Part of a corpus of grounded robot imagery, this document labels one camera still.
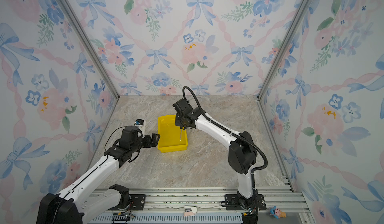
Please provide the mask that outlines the right corner aluminium post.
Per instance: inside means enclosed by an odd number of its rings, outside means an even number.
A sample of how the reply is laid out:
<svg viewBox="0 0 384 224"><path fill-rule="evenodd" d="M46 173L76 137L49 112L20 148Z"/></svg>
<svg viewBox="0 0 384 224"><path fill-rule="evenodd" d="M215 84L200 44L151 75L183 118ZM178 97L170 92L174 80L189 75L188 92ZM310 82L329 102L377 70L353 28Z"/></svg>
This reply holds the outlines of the right corner aluminium post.
<svg viewBox="0 0 384 224"><path fill-rule="evenodd" d="M293 20L287 30L287 33L283 38L281 48L279 49L277 56L274 62L272 63L270 70L267 73L267 77L263 82L263 86L257 96L259 102L263 100L264 96L266 95L269 84L271 83L276 70L279 68L280 62L282 61L285 52L289 49L291 41L297 32L298 25L303 19L305 13L307 12L307 9L311 2L312 0L301 0L301 2L299 3L299 8L297 9L297 12L295 13Z"/></svg>

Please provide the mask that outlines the aluminium rail frame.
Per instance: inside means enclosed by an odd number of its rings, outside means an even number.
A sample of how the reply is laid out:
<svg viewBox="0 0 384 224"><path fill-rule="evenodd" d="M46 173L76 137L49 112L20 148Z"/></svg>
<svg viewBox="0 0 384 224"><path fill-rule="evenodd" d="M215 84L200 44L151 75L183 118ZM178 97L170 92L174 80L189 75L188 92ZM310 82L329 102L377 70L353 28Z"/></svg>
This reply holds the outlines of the aluminium rail frame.
<svg viewBox="0 0 384 224"><path fill-rule="evenodd" d="M138 213L152 212L176 212L185 210L184 206L195 206L198 211L194 217L203 212L214 213L214 216L223 216L226 213L230 215L250 213L256 215L259 213L268 213L270 208L277 206L286 213L299 214L301 223L311 223L308 218L309 207L305 201L304 195L300 192L291 190L289 184L284 186L255 186L256 195L261 194L266 201L266 211L227 211L222 201L226 194L238 194L237 189L230 188L166 188L166 189L129 189L130 194L145 194L146 202L142 211ZM103 194L107 189L96 189L88 198L89 201Z"/></svg>

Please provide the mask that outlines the yellow plastic bin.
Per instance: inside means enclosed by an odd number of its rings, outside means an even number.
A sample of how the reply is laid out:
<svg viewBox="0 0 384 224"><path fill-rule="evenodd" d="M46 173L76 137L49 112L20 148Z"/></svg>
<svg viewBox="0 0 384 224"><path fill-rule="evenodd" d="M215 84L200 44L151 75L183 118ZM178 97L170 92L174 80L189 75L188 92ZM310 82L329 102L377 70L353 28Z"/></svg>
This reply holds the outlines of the yellow plastic bin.
<svg viewBox="0 0 384 224"><path fill-rule="evenodd" d="M158 134L161 135L158 150L161 153L184 151L188 147L187 131L182 131L180 138L180 128L175 125L175 115L161 116L158 118Z"/></svg>

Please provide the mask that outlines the left corner aluminium post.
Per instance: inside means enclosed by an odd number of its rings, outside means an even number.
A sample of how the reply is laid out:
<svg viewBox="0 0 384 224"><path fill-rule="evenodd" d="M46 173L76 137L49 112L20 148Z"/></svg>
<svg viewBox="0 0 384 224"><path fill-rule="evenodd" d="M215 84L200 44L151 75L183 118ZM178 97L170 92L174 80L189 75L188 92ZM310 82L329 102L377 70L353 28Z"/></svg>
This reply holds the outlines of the left corner aluminium post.
<svg viewBox="0 0 384 224"><path fill-rule="evenodd" d="M91 40L89 39L84 28L82 27L81 22L78 19L77 15L75 14L69 1L68 0L57 0L57 2L60 5L60 7L63 9L64 14L69 18L71 25L74 27L75 33L77 34L78 38L81 41L81 44L83 45L83 47L87 51L88 55L90 56L94 65L96 66L97 70L100 72L101 77L104 79L107 87L111 90L112 95L116 99L119 99L120 95L117 93L117 89L115 88L112 80L108 76L107 70L104 68L101 61L99 60L97 52L92 46Z"/></svg>

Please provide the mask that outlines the white pink clip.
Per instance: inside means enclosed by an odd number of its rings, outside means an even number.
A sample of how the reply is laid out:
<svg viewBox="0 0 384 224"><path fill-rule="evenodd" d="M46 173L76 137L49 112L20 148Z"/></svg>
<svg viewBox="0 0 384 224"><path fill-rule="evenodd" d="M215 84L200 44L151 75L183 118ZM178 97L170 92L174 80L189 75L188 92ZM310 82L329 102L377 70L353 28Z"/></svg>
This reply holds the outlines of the white pink clip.
<svg viewBox="0 0 384 224"><path fill-rule="evenodd" d="M195 206L184 206L184 217L190 217L190 216L194 216L197 214L197 207Z"/></svg>

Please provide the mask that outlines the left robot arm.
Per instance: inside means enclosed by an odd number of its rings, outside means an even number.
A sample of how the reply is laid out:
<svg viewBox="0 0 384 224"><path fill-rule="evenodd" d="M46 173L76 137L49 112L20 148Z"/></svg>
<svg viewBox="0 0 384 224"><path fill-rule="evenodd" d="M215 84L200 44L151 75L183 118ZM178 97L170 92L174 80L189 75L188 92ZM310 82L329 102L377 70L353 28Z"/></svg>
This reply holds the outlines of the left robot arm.
<svg viewBox="0 0 384 224"><path fill-rule="evenodd" d="M91 201L89 196L111 174L125 163L135 160L143 148L158 145L159 134L144 135L138 126L126 126L121 137L104 155L85 172L57 194L47 194L40 202L38 224L87 224L101 213L116 208L125 212L134 203L129 188L114 184L107 191Z"/></svg>

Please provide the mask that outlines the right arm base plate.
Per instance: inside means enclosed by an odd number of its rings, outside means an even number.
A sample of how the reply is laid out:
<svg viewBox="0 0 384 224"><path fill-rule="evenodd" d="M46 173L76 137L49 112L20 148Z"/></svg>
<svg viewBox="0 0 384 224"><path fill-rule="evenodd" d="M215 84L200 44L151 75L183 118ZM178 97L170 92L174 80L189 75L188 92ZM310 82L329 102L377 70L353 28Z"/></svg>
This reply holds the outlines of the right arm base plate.
<svg viewBox="0 0 384 224"><path fill-rule="evenodd" d="M226 194L222 204L227 211L266 211L266 201L263 195L257 194L249 199L239 194Z"/></svg>

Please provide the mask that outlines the corner aluminium post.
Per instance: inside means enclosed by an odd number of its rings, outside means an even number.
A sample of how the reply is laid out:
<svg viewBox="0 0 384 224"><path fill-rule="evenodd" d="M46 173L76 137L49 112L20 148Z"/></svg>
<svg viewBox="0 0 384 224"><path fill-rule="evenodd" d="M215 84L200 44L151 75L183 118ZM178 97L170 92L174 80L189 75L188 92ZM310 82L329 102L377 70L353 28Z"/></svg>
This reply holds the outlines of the corner aluminium post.
<svg viewBox="0 0 384 224"><path fill-rule="evenodd" d="M276 70L279 68L280 62L282 61L285 52L289 49L291 41L297 32L298 25L303 19L305 13L307 12L307 9L311 2L312 0L301 0L301 2L299 3L299 8L297 9L297 12L295 13L293 20L287 30L287 33L283 38L281 48L279 49L277 56L274 62L272 63L270 70L267 73L267 77L263 82L263 86L257 96L259 102L263 100L264 96L266 95L269 84L271 83Z"/></svg>
<svg viewBox="0 0 384 224"><path fill-rule="evenodd" d="M60 5L60 7L63 9L64 14L69 18L71 25L74 27L75 33L77 34L78 38L81 41L81 44L83 45L83 47L87 51L88 55L90 56L94 65L96 66L97 70L100 72L101 77L104 79L107 87L111 90L112 95L116 99L119 99L120 95L117 93L117 89L115 88L112 80L108 76L107 70L104 68L101 61L99 60L97 52L92 46L91 40L89 39L84 28L82 27L81 22L78 19L77 15L75 14L69 1L68 0L57 0L57 2Z"/></svg>

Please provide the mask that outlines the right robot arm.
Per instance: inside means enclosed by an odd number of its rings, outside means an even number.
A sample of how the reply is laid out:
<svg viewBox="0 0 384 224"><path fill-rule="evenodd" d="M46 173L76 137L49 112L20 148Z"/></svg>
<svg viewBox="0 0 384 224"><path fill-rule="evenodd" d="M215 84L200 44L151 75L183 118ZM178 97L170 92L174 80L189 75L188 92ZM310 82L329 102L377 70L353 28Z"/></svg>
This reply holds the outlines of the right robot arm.
<svg viewBox="0 0 384 224"><path fill-rule="evenodd" d="M193 108L189 101L180 99L173 104L175 125L184 129L198 129L219 141L228 150L228 163L238 175L238 200L244 210L256 207L256 188L251 169L255 168L257 149L252 146L248 132L234 131L213 119L205 111Z"/></svg>

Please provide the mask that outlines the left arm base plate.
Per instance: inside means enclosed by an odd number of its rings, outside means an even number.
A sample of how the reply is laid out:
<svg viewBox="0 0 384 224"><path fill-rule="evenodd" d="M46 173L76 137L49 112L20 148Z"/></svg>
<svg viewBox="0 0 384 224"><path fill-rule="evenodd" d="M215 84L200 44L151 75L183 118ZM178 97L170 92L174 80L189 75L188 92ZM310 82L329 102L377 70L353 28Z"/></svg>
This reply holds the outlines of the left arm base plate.
<svg viewBox="0 0 384 224"><path fill-rule="evenodd" d="M146 202L145 194L122 195L117 206L109 211L142 211Z"/></svg>

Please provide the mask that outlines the blue pink ice-cream toy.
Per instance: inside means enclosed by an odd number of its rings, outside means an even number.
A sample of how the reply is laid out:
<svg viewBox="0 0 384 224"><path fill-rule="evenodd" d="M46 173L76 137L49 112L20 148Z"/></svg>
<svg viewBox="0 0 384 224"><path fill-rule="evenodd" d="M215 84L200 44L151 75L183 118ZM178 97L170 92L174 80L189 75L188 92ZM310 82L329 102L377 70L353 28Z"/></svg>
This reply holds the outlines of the blue pink ice-cream toy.
<svg viewBox="0 0 384 224"><path fill-rule="evenodd" d="M273 206L272 208L270 208L269 213L276 219L287 217L287 214L281 211L280 209L278 209L277 206Z"/></svg>

